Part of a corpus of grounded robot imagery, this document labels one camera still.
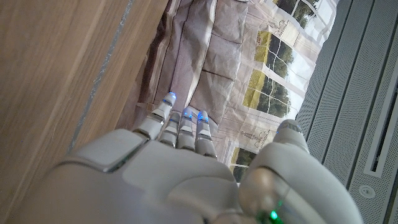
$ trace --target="robotic hand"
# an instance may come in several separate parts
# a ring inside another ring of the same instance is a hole
[[[216,160],[208,116],[172,113],[168,93],[133,132],[112,131],[68,155],[11,223],[362,223],[344,186],[282,122],[238,187]]]

